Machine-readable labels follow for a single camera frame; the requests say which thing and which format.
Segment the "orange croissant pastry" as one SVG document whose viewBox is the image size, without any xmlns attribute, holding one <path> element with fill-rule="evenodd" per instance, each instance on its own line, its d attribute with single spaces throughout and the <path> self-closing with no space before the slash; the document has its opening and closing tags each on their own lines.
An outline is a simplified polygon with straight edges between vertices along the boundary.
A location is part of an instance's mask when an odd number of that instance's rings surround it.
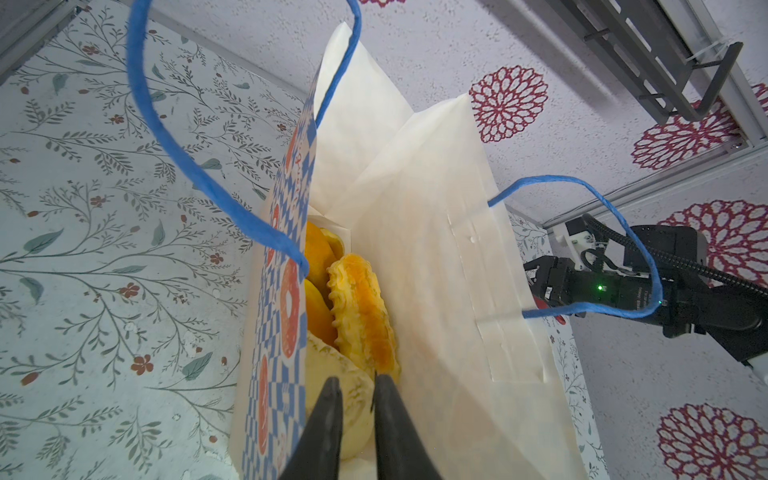
<svg viewBox="0 0 768 480">
<path fill-rule="evenodd" d="M 305 257 L 310 266 L 308 279 L 320 292 L 327 305 L 331 305 L 328 269 L 344 254 L 345 247 L 338 235 L 312 222 L 307 223 Z"/>
</svg>

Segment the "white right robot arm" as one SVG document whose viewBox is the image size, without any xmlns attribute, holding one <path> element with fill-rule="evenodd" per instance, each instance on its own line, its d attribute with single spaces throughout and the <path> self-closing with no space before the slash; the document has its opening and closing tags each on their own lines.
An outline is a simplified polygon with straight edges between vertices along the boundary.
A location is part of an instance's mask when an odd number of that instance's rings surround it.
<svg viewBox="0 0 768 480">
<path fill-rule="evenodd" d="M 603 314 L 661 328 L 666 338 L 702 334 L 767 378 L 767 290 L 705 264 L 707 242 L 686 226 L 635 226 L 621 234 L 589 214 L 594 244 L 578 261 L 553 255 L 524 265 L 537 308 L 531 317 Z"/>
</svg>

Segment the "checkered paper bakery bag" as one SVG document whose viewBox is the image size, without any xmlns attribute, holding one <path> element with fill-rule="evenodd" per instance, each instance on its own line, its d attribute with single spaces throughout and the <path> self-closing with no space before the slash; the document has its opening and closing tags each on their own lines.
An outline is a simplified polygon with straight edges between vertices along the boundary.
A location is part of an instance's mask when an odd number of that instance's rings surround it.
<svg viewBox="0 0 768 480">
<path fill-rule="evenodd" d="M 414 112 L 341 24 L 262 216 L 176 142 L 144 73 L 148 12 L 132 5 L 127 72 L 151 132 L 256 242 L 232 421 L 243 479 L 280 479 L 306 416 L 306 226 L 370 262 L 397 340 L 395 382 L 441 479 L 583 479 L 572 414 L 467 95 Z M 337 479 L 378 479 L 375 429 Z"/>
</svg>

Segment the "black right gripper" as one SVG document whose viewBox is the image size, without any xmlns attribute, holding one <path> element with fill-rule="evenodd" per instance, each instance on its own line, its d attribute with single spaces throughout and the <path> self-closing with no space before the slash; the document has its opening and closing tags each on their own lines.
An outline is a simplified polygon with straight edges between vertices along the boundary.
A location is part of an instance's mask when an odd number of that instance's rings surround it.
<svg viewBox="0 0 768 480">
<path fill-rule="evenodd" d="M 674 285 L 669 282 L 663 284 L 663 298 L 658 300 L 649 278 L 578 270 L 569 258 L 542 256 L 523 268 L 533 274 L 529 286 L 541 312 L 678 310 Z"/>
</svg>

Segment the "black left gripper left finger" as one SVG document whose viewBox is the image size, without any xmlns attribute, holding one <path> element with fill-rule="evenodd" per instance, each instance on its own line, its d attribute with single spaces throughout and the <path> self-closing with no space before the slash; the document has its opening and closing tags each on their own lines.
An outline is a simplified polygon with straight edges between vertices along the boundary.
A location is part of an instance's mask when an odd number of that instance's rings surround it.
<svg viewBox="0 0 768 480">
<path fill-rule="evenodd" d="M 280 479 L 336 480 L 340 470 L 342 434 L 343 396 L 340 381 L 337 377 L 329 377 Z"/>
</svg>

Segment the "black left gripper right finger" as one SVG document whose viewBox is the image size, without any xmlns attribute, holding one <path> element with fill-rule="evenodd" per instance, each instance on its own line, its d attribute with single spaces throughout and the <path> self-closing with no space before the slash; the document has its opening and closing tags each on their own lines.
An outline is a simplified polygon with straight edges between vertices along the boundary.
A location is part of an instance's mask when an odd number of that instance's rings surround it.
<svg viewBox="0 0 768 480">
<path fill-rule="evenodd" d="M 378 479 L 441 479 L 422 445 L 394 380 L 386 374 L 375 377 L 376 470 Z"/>
</svg>

